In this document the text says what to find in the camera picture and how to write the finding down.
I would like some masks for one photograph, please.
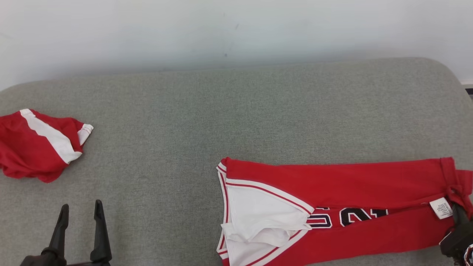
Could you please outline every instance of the basketball jersey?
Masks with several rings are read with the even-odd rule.
[[[0,117],[0,167],[8,177],[53,182],[94,129],[74,118],[55,118],[32,109]]]
[[[454,225],[430,202],[471,217],[471,171],[452,158],[351,165],[284,165],[223,159],[217,247],[226,266],[303,266],[437,245]]]

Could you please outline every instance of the red and white shorts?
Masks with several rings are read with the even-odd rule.
[[[351,165],[217,166],[226,266],[303,266],[437,245],[454,225],[430,202],[473,206],[471,171],[452,158]]]
[[[23,109],[0,117],[0,168],[8,177],[56,180],[94,129],[74,118],[50,117]]]

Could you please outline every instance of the red jersey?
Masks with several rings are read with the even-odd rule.
[[[473,214],[472,172],[452,158],[284,166],[226,158],[217,170],[225,206],[217,252],[226,266],[427,248],[454,225],[429,203],[445,198]]]

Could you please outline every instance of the red fabric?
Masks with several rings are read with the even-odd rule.
[[[82,152],[78,131],[84,123],[74,118],[54,118],[30,110],[36,118],[69,138],[74,151]],[[20,111],[0,117],[0,167],[12,178],[37,177],[56,180],[68,166],[46,137],[32,130]]]
[[[266,265],[302,266],[327,260],[438,245],[454,225],[440,220],[429,202],[445,197],[473,213],[471,171],[456,170],[452,158],[351,165],[270,166],[226,158],[227,178],[261,182],[328,213],[331,228],[310,230]],[[341,226],[342,208],[388,209],[389,214]]]

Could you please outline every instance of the white wall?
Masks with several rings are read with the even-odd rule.
[[[473,83],[471,0],[0,0],[0,89],[82,74],[424,56]]]

